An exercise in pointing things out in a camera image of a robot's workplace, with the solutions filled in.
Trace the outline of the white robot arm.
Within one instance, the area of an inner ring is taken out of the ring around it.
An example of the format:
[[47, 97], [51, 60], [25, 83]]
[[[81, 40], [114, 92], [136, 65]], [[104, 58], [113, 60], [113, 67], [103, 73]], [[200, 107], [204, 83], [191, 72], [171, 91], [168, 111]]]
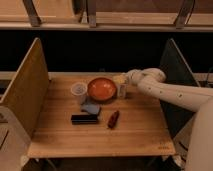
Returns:
[[184, 171], [213, 171], [213, 88], [167, 84], [165, 79], [158, 68], [133, 69], [113, 77], [118, 85], [134, 85], [144, 94], [194, 112], [175, 137], [188, 141]]

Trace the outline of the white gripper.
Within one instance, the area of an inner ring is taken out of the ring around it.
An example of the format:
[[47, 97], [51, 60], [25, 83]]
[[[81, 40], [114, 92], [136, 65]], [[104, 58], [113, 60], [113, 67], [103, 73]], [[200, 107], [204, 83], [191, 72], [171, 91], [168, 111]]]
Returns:
[[121, 73], [113, 77], [113, 81], [119, 84], [137, 85], [143, 78], [141, 70], [133, 69], [126, 73]]

